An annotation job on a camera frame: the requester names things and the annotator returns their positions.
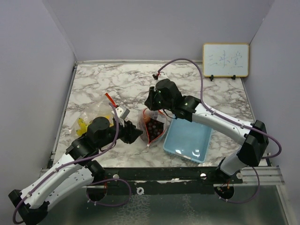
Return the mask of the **clear orange zip bag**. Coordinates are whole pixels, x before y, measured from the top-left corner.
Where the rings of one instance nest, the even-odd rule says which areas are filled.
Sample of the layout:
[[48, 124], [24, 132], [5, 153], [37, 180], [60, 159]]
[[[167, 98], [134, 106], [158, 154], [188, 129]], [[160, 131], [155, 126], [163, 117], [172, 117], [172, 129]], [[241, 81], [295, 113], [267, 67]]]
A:
[[87, 106], [76, 118], [69, 130], [71, 137], [76, 139], [86, 133], [88, 125], [97, 117], [105, 117], [109, 120], [110, 126], [112, 126], [114, 114], [111, 112], [112, 107], [109, 105], [110, 103], [116, 107], [116, 103], [108, 93], [97, 97], [95, 102], [91, 103], [91, 106]]
[[139, 111], [137, 127], [142, 131], [140, 138], [147, 148], [157, 145], [166, 135], [169, 121], [161, 111], [151, 111], [144, 108]]

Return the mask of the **dark grape bunch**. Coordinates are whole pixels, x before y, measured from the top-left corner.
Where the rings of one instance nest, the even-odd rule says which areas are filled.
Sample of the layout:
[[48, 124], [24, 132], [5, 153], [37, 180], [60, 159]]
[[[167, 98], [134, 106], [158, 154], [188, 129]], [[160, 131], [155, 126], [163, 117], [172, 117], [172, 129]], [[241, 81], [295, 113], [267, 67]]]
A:
[[163, 133], [164, 124], [158, 120], [151, 119], [149, 123], [146, 123], [146, 131], [151, 142]]

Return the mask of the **yellow banana bunch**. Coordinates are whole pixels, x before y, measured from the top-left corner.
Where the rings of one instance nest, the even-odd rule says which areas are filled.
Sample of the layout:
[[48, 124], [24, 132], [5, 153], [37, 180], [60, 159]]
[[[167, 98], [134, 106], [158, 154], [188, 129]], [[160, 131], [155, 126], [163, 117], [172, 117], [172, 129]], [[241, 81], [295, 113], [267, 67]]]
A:
[[97, 117], [104, 117], [109, 120], [110, 126], [113, 125], [113, 118], [111, 115], [81, 115], [75, 122], [75, 134], [80, 137], [87, 132], [88, 126], [93, 122], [93, 120]]

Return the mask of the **red brown round fruit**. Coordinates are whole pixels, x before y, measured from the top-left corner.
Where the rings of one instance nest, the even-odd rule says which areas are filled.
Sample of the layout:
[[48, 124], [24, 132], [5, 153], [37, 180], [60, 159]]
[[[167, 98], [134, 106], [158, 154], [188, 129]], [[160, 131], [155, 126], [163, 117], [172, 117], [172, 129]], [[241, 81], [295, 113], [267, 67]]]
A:
[[143, 121], [145, 123], [149, 123], [151, 121], [151, 117], [149, 115], [143, 115]]

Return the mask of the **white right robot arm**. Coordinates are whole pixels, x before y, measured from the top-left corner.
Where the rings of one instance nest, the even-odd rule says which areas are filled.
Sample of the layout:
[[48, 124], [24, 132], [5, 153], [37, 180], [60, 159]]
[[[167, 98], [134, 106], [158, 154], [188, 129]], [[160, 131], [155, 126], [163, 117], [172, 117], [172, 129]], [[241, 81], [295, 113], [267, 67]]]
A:
[[233, 139], [240, 148], [221, 160], [215, 177], [220, 183], [228, 182], [240, 169], [259, 165], [269, 144], [265, 124], [238, 120], [214, 108], [193, 96], [184, 96], [176, 84], [163, 79], [149, 88], [149, 95], [144, 103], [151, 111], [169, 110], [178, 119], [206, 125]]

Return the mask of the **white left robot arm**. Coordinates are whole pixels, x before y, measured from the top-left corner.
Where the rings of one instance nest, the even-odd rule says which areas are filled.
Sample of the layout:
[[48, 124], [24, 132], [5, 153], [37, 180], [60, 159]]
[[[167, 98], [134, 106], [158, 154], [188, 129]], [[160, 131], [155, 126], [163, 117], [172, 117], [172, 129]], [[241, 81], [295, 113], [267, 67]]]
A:
[[63, 156], [37, 181], [22, 190], [13, 190], [8, 197], [15, 206], [13, 223], [37, 225], [56, 203], [85, 185], [100, 184], [104, 168], [94, 159], [114, 147], [118, 139], [132, 144], [143, 132], [130, 121], [113, 125], [105, 117], [95, 118], [87, 131], [75, 139]]

